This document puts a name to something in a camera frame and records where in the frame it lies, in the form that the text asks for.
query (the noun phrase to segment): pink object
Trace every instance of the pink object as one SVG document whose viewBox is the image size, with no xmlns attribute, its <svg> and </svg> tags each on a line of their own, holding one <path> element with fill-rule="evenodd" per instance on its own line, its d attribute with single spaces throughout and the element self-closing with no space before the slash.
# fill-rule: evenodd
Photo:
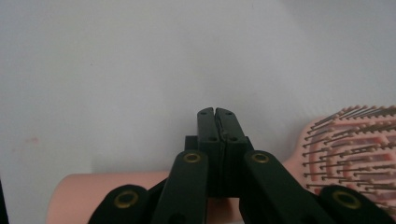
<svg viewBox="0 0 396 224">
<path fill-rule="evenodd" d="M 337 184 L 359 191 L 396 220 L 396 107 L 353 106 L 308 124 L 284 166 L 313 193 Z M 86 224 L 114 188 L 150 189 L 168 172 L 70 175 L 49 202 L 47 224 Z M 208 223 L 241 220 L 238 199 L 210 199 Z"/>
<path fill-rule="evenodd" d="M 353 106 L 314 120 L 284 166 L 313 193 L 354 189 L 396 220 L 396 107 Z"/>
<path fill-rule="evenodd" d="M 168 174 L 169 172 L 69 175 L 52 194 L 47 224 L 87 224 L 93 211 L 111 190 L 126 184 L 150 189 Z M 230 223 L 242 220 L 238 204 L 238 199 L 210 199 L 207 222 Z"/>
</svg>

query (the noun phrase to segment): black plastic part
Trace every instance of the black plastic part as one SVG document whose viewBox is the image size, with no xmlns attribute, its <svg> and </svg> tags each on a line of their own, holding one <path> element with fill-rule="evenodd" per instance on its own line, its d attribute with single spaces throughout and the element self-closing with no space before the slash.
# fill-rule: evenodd
<svg viewBox="0 0 396 224">
<path fill-rule="evenodd" d="M 146 205 L 146 211 L 141 223 L 150 223 L 154 215 L 154 211 L 157 209 L 157 204 L 160 200 L 161 194 L 163 193 L 166 181 L 167 178 L 148 190 L 148 204 Z"/>
<path fill-rule="evenodd" d="M 393 219 L 357 191 L 342 186 L 321 190 L 318 200 L 340 224 L 393 224 Z"/>
<path fill-rule="evenodd" d="M 206 154 L 197 150 L 177 155 L 152 224 L 205 223 L 208 165 Z"/>
<path fill-rule="evenodd" d="M 8 224 L 8 215 L 7 215 L 6 203 L 4 200 L 4 193 L 3 193 L 3 187 L 1 185 L 1 180 L 0 180 L 0 223 Z"/>
<path fill-rule="evenodd" d="M 249 151 L 244 164 L 239 209 L 245 223 L 336 223 L 270 153 Z"/>
<path fill-rule="evenodd" d="M 125 185 L 111 190 L 93 212 L 89 224 L 144 223 L 148 192 L 142 187 Z"/>
<path fill-rule="evenodd" d="M 184 150 L 198 150 L 198 136 L 186 136 Z"/>
<path fill-rule="evenodd" d="M 235 114 L 229 110 L 217 108 L 216 122 L 219 136 L 225 144 L 221 177 L 224 181 L 223 196 L 239 197 L 243 182 L 243 158 L 251 150 Z"/>
<path fill-rule="evenodd" d="M 198 112 L 197 120 L 197 149 L 206 153 L 209 159 L 208 195 L 220 197 L 223 189 L 223 180 L 220 177 L 223 176 L 224 145 L 220 142 L 213 108 L 206 108 Z"/>
</svg>

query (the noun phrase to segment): pink hairbrush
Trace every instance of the pink hairbrush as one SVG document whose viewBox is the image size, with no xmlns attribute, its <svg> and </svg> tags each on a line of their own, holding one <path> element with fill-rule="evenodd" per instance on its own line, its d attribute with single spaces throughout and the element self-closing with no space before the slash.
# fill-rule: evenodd
<svg viewBox="0 0 396 224">
<path fill-rule="evenodd" d="M 396 106 L 352 106 L 309 123 L 283 164 L 318 194 L 322 187 L 354 189 L 396 220 Z"/>
</svg>

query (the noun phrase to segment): white wall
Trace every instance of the white wall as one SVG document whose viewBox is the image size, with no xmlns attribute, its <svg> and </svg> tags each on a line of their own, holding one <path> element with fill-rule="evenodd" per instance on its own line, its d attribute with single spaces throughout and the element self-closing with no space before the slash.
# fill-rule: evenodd
<svg viewBox="0 0 396 224">
<path fill-rule="evenodd" d="M 196 112 L 232 110 L 281 161 L 311 119 L 393 105 L 396 3 L 0 2 L 0 176 L 44 223 L 73 173 L 165 170 Z"/>
</svg>

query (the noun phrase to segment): hairbrush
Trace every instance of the hairbrush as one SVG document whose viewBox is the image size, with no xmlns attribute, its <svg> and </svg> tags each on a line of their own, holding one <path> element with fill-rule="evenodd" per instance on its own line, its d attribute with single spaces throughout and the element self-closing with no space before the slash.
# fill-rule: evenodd
<svg viewBox="0 0 396 224">
<path fill-rule="evenodd" d="M 396 220 L 396 106 L 356 105 L 312 121 L 283 164 L 315 194 L 345 186 Z"/>
</svg>

